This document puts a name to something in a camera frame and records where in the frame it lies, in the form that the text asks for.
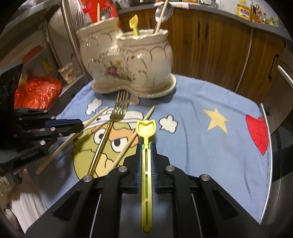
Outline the wooden chopstick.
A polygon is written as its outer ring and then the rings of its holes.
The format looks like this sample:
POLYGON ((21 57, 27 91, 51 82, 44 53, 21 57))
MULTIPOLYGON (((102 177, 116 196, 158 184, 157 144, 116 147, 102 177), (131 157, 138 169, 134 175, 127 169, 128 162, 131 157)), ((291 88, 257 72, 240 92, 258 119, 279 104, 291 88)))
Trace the wooden chopstick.
MULTIPOLYGON (((99 111, 97 114, 95 114, 92 118, 88 119, 84 122, 84 129, 82 131, 85 131, 88 129, 89 125, 94 122, 99 116, 101 116, 105 111, 108 110, 108 107, 103 108, 101 111, 99 111)), ((76 132, 73 133, 66 141, 64 141, 47 159, 46 161, 41 164, 36 169, 36 174, 40 175, 41 172, 44 171, 44 169, 51 163, 51 161, 61 152, 63 149, 65 149, 80 133, 76 132)))
MULTIPOLYGON (((150 118, 150 116, 153 113, 154 109, 155 109, 155 106, 152 106, 151 109, 146 114, 146 116, 143 118, 143 121, 148 120, 150 118)), ((118 155, 117 159, 113 162, 113 165, 111 166, 109 171, 111 171, 111 170, 113 170, 113 169, 115 169, 117 167, 117 165, 120 163, 120 160, 123 158, 123 156, 125 155, 127 150, 130 148, 130 146, 132 145, 132 143, 133 143, 133 141, 135 140, 136 137, 137 137, 137 130, 134 131, 132 137, 127 142, 127 144, 124 146, 124 148, 122 149, 122 151, 118 155)))
POLYGON ((100 21, 100 4, 97 3, 97 22, 100 21))
POLYGON ((157 26, 155 28, 154 34, 157 34, 159 32, 159 30, 160 30, 160 25, 161 25, 161 22, 162 22, 162 19, 163 19, 165 10, 167 8, 167 4, 168 4, 168 0, 166 0, 165 3, 164 3, 164 5, 163 5, 162 11, 161 11, 161 15, 160 15, 160 19, 159 19, 159 21, 157 23, 157 26))

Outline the silver fork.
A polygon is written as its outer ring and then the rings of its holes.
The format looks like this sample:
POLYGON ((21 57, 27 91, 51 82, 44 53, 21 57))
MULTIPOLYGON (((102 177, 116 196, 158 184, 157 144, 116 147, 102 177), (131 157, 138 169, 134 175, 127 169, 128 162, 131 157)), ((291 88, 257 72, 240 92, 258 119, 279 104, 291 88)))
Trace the silver fork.
POLYGON ((90 17, 83 13, 82 11, 77 11, 76 13, 76 25, 77 25, 77 30, 87 27, 91 24, 90 17))

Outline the flower-shaped silver spoon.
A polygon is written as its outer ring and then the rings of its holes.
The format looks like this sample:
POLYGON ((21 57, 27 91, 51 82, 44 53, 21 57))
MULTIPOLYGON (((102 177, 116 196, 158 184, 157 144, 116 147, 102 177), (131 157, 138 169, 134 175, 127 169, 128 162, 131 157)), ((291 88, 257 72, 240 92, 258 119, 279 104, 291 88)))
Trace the flower-shaped silver spoon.
POLYGON ((111 13, 109 9, 103 9, 103 11, 100 14, 101 20, 106 20, 111 17, 111 13))

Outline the large silver spoon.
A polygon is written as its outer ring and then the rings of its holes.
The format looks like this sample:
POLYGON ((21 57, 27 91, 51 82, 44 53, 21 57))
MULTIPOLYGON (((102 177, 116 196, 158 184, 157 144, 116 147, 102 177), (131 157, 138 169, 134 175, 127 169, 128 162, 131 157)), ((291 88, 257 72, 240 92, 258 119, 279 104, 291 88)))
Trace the large silver spoon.
POLYGON ((167 21, 172 15, 173 6, 170 3, 164 3, 159 5, 155 11, 156 26, 153 30, 153 34, 158 33, 161 24, 167 21))

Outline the red bag on shelf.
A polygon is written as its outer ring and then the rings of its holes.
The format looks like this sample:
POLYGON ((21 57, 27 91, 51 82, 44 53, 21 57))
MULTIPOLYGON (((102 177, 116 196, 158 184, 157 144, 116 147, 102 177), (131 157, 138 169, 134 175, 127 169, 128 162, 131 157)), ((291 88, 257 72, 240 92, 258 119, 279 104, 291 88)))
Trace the red bag on shelf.
POLYGON ((49 110, 62 91, 59 79, 50 76, 29 76, 15 93, 14 108, 49 110))

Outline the plastic cup with straw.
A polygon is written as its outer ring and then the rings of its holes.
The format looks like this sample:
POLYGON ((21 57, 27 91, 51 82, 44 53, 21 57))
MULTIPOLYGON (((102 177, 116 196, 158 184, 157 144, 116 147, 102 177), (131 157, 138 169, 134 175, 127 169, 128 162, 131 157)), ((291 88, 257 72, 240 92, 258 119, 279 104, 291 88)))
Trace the plastic cup with straw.
POLYGON ((60 73, 60 75, 63 77, 63 79, 66 81, 67 84, 71 84, 77 79, 72 62, 67 64, 65 67, 58 69, 58 72, 60 73))

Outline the blue cartoon cloth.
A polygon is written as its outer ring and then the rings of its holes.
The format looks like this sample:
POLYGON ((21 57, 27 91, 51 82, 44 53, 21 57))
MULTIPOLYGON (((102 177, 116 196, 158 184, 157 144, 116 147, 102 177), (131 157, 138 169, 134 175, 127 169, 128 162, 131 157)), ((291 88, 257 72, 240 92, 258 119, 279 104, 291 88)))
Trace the blue cartoon cloth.
MULTIPOLYGON (((259 107, 215 84, 183 76, 176 79, 174 91, 162 98, 130 98, 125 117, 110 131, 94 176, 109 172, 132 137, 137 121, 155 106, 152 141, 157 151, 187 174, 209 174, 256 221, 261 221, 268 183, 268 135, 259 107)), ((47 207, 87 175, 115 98, 115 94, 96 94, 87 84, 59 114, 59 118, 87 120, 108 107, 95 125, 59 152, 40 175, 36 169, 42 161, 29 167, 47 207)))

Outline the metal shelf rack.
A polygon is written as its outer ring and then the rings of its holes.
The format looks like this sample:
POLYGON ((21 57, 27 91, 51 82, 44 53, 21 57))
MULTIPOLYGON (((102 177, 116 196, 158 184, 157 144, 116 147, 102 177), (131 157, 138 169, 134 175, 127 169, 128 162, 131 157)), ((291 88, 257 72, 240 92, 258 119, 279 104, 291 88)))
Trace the metal shelf rack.
POLYGON ((52 76, 61 80, 62 92, 79 91, 90 82, 81 63, 79 44, 70 5, 81 11, 79 1, 24 1, 13 13, 1 32, 1 68, 23 64, 22 75, 52 76), (57 35, 50 25, 54 13, 61 8, 67 37, 57 35), (77 79, 67 84, 58 72, 70 62, 77 79))

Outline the cream ceramic utensil holder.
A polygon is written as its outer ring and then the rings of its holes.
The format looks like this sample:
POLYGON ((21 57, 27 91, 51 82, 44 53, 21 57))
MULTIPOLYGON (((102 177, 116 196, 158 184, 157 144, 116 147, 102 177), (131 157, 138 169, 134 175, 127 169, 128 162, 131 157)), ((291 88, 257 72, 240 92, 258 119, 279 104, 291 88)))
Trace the cream ceramic utensil holder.
POLYGON ((168 31, 152 29, 124 33, 118 18, 77 31, 82 62, 93 78, 92 90, 108 94, 126 90, 140 98, 159 98, 176 87, 168 31))

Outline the white plastic bag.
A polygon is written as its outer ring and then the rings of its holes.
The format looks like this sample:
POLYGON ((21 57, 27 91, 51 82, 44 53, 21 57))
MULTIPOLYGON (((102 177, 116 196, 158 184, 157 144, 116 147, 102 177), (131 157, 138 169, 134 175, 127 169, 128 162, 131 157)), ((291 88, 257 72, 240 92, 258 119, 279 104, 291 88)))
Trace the white plastic bag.
MULTIPOLYGON (((72 15, 72 19, 73 19, 73 25, 74 25, 75 31, 77 31, 76 14, 77 14, 78 8, 76 5, 70 5, 70 10, 71 10, 71 15, 72 15)), ((65 28, 65 23, 64 23, 61 8, 59 8, 52 16, 52 18, 50 20, 50 25, 51 25, 52 29, 60 37, 65 39, 68 36, 66 28, 65 28)))

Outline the hanging red plastic bag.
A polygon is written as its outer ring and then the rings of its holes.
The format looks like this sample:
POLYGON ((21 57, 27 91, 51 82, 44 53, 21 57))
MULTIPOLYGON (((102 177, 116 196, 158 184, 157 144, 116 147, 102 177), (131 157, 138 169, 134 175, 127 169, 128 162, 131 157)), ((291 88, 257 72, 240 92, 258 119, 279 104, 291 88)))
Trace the hanging red plastic bag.
POLYGON ((101 13, 104 9, 110 11, 111 17, 118 17, 118 11, 111 0, 80 0, 79 1, 84 13, 88 13, 92 23, 98 22, 98 11, 101 13))

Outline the wooden knife block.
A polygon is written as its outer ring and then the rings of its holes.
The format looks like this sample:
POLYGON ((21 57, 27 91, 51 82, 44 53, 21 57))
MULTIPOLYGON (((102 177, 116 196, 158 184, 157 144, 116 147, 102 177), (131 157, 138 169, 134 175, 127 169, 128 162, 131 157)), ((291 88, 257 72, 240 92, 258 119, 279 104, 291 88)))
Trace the wooden knife block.
POLYGON ((257 14, 251 12, 250 13, 250 21, 251 22, 259 22, 260 18, 257 14))

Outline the yellow oil bottle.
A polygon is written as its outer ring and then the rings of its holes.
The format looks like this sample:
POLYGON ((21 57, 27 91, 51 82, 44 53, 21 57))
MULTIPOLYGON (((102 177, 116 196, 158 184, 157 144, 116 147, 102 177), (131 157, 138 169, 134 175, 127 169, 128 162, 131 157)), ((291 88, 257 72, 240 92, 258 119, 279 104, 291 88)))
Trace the yellow oil bottle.
POLYGON ((243 4, 238 4, 237 5, 237 16, 250 21, 250 8, 248 8, 247 6, 243 5, 243 4))

